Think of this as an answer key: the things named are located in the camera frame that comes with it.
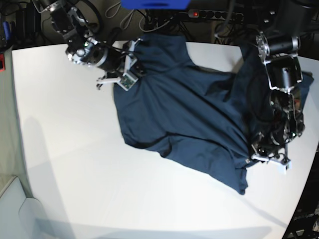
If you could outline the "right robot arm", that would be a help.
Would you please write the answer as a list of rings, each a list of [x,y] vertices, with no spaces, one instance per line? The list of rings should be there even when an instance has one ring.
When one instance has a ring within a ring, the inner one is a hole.
[[[68,45],[65,53],[74,64],[94,67],[104,71],[96,87],[117,84],[128,91],[145,74],[138,60],[137,45],[142,39],[131,40],[121,48],[111,42],[97,40],[80,10],[68,0],[34,0],[39,13],[48,12],[54,30]]]

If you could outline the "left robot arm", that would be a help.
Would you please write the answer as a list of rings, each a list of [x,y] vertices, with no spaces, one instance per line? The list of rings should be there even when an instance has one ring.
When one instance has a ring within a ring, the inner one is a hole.
[[[288,143],[305,129],[302,94],[299,84],[303,74],[298,60],[301,35],[307,31],[319,9],[317,0],[271,0],[263,13],[256,35],[258,55],[270,88],[269,125],[251,144],[251,159],[271,162],[287,170]]]

